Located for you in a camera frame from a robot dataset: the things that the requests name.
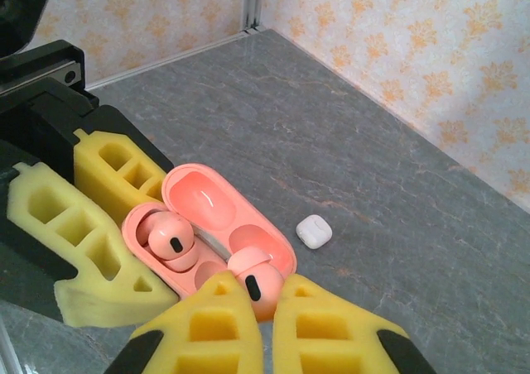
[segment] wall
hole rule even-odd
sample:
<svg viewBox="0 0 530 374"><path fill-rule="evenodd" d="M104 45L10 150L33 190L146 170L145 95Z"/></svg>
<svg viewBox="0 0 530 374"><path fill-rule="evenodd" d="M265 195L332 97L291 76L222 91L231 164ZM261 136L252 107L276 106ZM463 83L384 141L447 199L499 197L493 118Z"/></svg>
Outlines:
<svg viewBox="0 0 530 374"><path fill-rule="evenodd" d="M65 39L89 83L241 30L243 0L49 0L28 48Z"/></svg>
<svg viewBox="0 0 530 374"><path fill-rule="evenodd" d="M264 0L293 40L530 211L530 0Z"/></svg>

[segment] pink earbud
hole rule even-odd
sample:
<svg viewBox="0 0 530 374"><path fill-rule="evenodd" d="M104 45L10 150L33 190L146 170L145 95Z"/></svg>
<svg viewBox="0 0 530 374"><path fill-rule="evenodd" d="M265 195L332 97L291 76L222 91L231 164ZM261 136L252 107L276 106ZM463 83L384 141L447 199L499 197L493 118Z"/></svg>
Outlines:
<svg viewBox="0 0 530 374"><path fill-rule="evenodd" d="M282 293L284 279L272 258L257 247L245 247L234 253L228 268L239 284L248 291L258 322L271 320Z"/></svg>
<svg viewBox="0 0 530 374"><path fill-rule="evenodd" d="M193 227L177 213L159 211L146 217L138 225L137 240L175 272L188 271L199 260Z"/></svg>

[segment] rectangular hole in foam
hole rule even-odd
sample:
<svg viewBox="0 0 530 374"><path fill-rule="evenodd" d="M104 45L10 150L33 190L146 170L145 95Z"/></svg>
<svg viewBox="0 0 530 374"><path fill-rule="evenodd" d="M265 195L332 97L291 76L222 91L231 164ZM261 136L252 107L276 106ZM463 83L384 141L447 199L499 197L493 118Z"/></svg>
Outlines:
<svg viewBox="0 0 530 374"><path fill-rule="evenodd" d="M302 374L361 374L359 355L343 353L302 353Z"/></svg>
<svg viewBox="0 0 530 374"><path fill-rule="evenodd" d="M95 226L87 214L80 210L75 215L72 215L71 218L68 218L68 221L62 223L56 232L72 246L77 246L93 229L95 229Z"/></svg>
<svg viewBox="0 0 530 374"><path fill-rule="evenodd" d="M239 374L239 355L183 355L173 373L178 374Z"/></svg>
<svg viewBox="0 0 530 374"><path fill-rule="evenodd" d="M101 148L99 156L116 171L132 158L132 155L123 146L116 143L109 143Z"/></svg>
<svg viewBox="0 0 530 374"><path fill-rule="evenodd" d="M152 174L138 163L123 178L134 188L140 189L151 177Z"/></svg>
<svg viewBox="0 0 530 374"><path fill-rule="evenodd" d="M162 202L162 181L157 181L151 188L149 188L146 195Z"/></svg>
<svg viewBox="0 0 530 374"><path fill-rule="evenodd" d="M63 202L52 188L44 187L31 194L27 210L42 223L49 223L67 208L68 204Z"/></svg>
<svg viewBox="0 0 530 374"><path fill-rule="evenodd" d="M190 341L226 341L238 339L235 317L221 309L203 310L193 314L190 321Z"/></svg>
<svg viewBox="0 0 530 374"><path fill-rule="evenodd" d="M138 291L140 293L148 293L148 292L152 291L152 287L141 276L138 277L137 280L134 282L134 285L132 286L132 289L135 290L135 291Z"/></svg>
<svg viewBox="0 0 530 374"><path fill-rule="evenodd" d="M113 280L122 267L116 253L110 246L107 235L95 241L87 249L86 256L90 258L99 269L101 275L108 281Z"/></svg>
<svg viewBox="0 0 530 374"><path fill-rule="evenodd" d="M305 312L296 318L296 336L313 339L349 339L346 320L328 312Z"/></svg>

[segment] gray marble surface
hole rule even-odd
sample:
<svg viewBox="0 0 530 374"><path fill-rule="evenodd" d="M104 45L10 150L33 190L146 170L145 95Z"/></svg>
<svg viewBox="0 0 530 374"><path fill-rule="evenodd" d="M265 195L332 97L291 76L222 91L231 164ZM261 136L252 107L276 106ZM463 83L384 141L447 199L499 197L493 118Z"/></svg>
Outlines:
<svg viewBox="0 0 530 374"><path fill-rule="evenodd" d="M439 374L530 372L528 214L275 32L95 93L176 165L215 168L291 240L300 274L400 324ZM334 229L317 251L294 233L312 213ZM39 374L100 373L131 332L0 314Z"/></svg>

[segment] yellow sponge pad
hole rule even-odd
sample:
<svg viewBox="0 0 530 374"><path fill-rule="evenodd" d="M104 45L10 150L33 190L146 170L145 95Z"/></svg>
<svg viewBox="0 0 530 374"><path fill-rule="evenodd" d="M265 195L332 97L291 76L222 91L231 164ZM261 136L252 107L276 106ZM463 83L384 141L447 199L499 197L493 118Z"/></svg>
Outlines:
<svg viewBox="0 0 530 374"><path fill-rule="evenodd" d="M290 275L274 315L275 374L399 374L377 332L407 334L303 276Z"/></svg>
<svg viewBox="0 0 530 374"><path fill-rule="evenodd" d="M44 163L14 166L7 218L75 266L55 283L55 299L71 326L145 323L177 295L125 246L114 221Z"/></svg>
<svg viewBox="0 0 530 374"><path fill-rule="evenodd" d="M262 374L261 334L248 292L229 271L137 329L163 339L142 374Z"/></svg>
<svg viewBox="0 0 530 374"><path fill-rule="evenodd" d="M166 173L131 139L111 132L74 134L75 186L121 226L127 214L146 202L161 202Z"/></svg>

